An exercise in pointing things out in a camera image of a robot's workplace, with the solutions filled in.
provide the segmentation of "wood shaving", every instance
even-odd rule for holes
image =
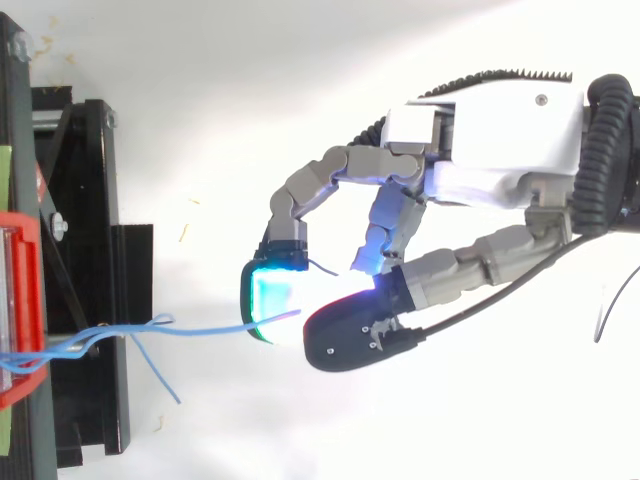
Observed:
[[[160,430],[162,430],[162,427],[164,427],[164,415],[160,415],[158,417],[158,421],[160,422],[160,426],[158,428],[156,428],[153,433],[158,433]]]
[[[180,235],[180,240],[179,240],[179,242],[180,242],[180,243],[182,243],[182,241],[184,240],[184,237],[186,237],[186,236],[187,236],[187,232],[188,232],[188,231],[189,231],[189,224],[187,223],[187,224],[184,226],[184,229],[182,230],[182,235]]]

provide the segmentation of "white background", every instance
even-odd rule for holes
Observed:
[[[155,224],[154,309],[190,327],[240,321],[240,271],[261,238],[271,193],[390,106],[490,68],[569,70],[585,87],[616,72],[640,91],[636,20],[624,12],[632,7],[588,3],[5,0],[0,7],[46,52],[33,62],[34,85],[71,84],[76,101],[102,98],[118,111],[121,220]],[[346,188],[310,216],[316,260],[348,268],[374,195]],[[520,221],[517,212],[430,208],[409,257]],[[249,335],[147,337],[183,405],[131,348],[131,446],[108,459],[87,449],[84,467],[59,475],[638,478],[637,282],[603,343],[591,341],[603,286],[608,301],[640,263],[638,245],[638,237],[609,236],[419,350],[348,374],[320,373],[300,348]],[[433,322],[488,293],[405,321]]]

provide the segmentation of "blue light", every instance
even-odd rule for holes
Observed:
[[[353,293],[374,288],[373,278],[350,271],[332,277],[315,268],[308,271],[258,269],[251,278],[251,315],[253,321],[291,310],[301,310],[295,318],[257,329],[267,341],[277,344],[301,344],[302,327],[307,319],[325,305]]]

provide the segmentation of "bolt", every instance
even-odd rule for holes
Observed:
[[[109,128],[118,128],[118,114],[115,110],[107,111],[105,122]]]
[[[64,234],[69,231],[69,224],[64,221],[62,215],[58,212],[51,216],[51,233],[57,242],[64,238]]]
[[[28,62],[33,58],[35,47],[33,39],[27,32],[16,32],[9,42],[9,53],[21,62]]]

